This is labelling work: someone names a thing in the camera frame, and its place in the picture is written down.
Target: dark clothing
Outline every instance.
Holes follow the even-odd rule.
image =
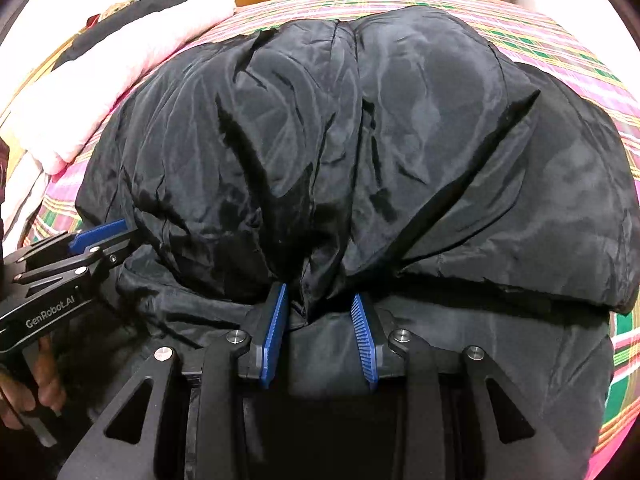
[[[127,366],[158,338],[206,346],[280,280],[290,394],[365,394],[348,307],[373,290],[433,346],[487,349],[586,467],[607,311],[638,294],[625,152],[603,111],[447,13],[301,20],[183,52],[114,113],[76,206],[142,232],[116,303],[155,339]]]

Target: black metal bracket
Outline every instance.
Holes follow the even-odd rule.
[[[156,350],[104,410],[71,454],[59,480],[176,478],[188,389],[169,347]]]
[[[174,478],[167,469],[156,465],[164,454],[164,434],[158,434],[161,421],[168,412],[175,410],[174,403],[160,402],[161,392],[171,390],[172,383],[184,388],[200,388],[200,404],[197,415],[196,480],[239,480],[245,475],[244,426],[242,407],[237,389],[243,383],[253,383],[267,388],[273,379],[278,362],[280,345],[289,315],[287,286],[275,283],[266,302],[247,314],[238,330],[231,330],[215,338],[210,346],[189,352],[184,357],[182,373],[173,374],[166,365],[158,364],[160,355],[175,358],[172,349],[159,349],[149,358],[124,389],[111,402],[94,427],[87,433],[76,451],[69,457],[60,480],[164,480]],[[142,432],[135,446],[124,446],[114,440],[109,428],[119,413],[128,413],[136,404],[135,392],[145,381],[153,384],[152,397],[144,408]],[[189,394],[181,395],[182,405]],[[181,431],[186,430],[182,420]],[[172,430],[173,448],[184,452],[180,431]]]
[[[406,401],[401,429],[403,460],[396,474],[403,480],[445,480],[447,451],[440,374],[451,373],[456,356],[464,378],[463,411],[470,415],[465,431],[474,435],[474,480],[566,480],[579,473],[577,463],[515,384],[480,347],[461,354],[431,347],[388,311],[376,309],[365,296],[352,308],[363,374],[391,377],[378,354],[391,350],[404,361]],[[381,345],[381,330],[387,349]],[[378,364],[372,373],[372,364]],[[454,462],[469,462],[468,456]]]
[[[43,446],[61,444],[69,452],[86,429],[68,427],[38,402],[38,386],[23,352],[61,323],[96,303],[97,290],[111,268],[133,250],[135,230],[124,221],[112,222],[80,234],[60,234],[9,254],[2,266],[0,298],[0,362],[30,388],[36,408],[18,413]]]

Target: black jacket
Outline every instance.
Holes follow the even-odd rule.
[[[347,311],[373,290],[432,345],[489,349],[586,464],[607,311],[638,294],[625,152],[602,110],[447,13],[189,49],[114,113],[76,206],[142,231],[116,288],[154,337],[204,346],[282,280],[292,394],[362,393]]]

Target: plaid bedsheet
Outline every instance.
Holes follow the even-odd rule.
[[[352,20],[410,5],[437,7],[450,12],[496,44],[511,59],[555,75],[582,97],[600,105],[620,132],[640,194],[638,103],[606,66],[557,23],[512,4],[495,0],[274,0],[239,9],[229,20],[182,50],[300,18]],[[76,192],[108,119],[76,161],[52,179],[27,243],[79,228],[81,220],[74,208]],[[640,411],[640,303],[627,317],[612,314],[610,336],[615,348],[616,371],[609,389],[600,440],[591,460],[589,479],[609,461]]]

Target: folded white blanket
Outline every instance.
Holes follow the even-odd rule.
[[[125,90],[235,8],[235,0],[187,0],[128,23],[21,92],[7,119],[18,142],[45,173],[59,173]]]
[[[49,179],[42,165],[29,152],[25,153],[6,185],[1,208],[4,254],[13,253],[20,245],[25,225],[40,207]]]

